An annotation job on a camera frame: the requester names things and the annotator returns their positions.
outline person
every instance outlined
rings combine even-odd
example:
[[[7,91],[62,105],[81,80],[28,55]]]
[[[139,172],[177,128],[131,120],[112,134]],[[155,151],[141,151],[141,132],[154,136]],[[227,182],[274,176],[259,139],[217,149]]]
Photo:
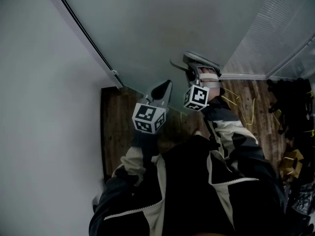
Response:
[[[159,154],[157,135],[136,134],[106,182],[90,236],[281,234],[280,179],[219,95],[219,88],[210,89],[202,110],[210,140],[197,132]]]

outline jacket sleeve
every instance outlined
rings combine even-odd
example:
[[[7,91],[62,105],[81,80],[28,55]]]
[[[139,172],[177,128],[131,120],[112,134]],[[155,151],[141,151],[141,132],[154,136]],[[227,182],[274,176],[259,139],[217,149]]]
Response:
[[[205,120],[220,138],[228,168],[241,177],[261,181],[272,193],[277,203],[283,204],[284,191],[272,165],[265,159],[257,139],[233,114],[221,97],[215,98],[203,111]]]
[[[156,144],[156,135],[136,133],[132,147],[121,157],[121,165],[105,184],[90,222],[90,236],[99,235],[103,231],[105,217],[132,209],[132,197],[137,193],[139,185],[157,170],[152,163],[152,157],[158,155]]]

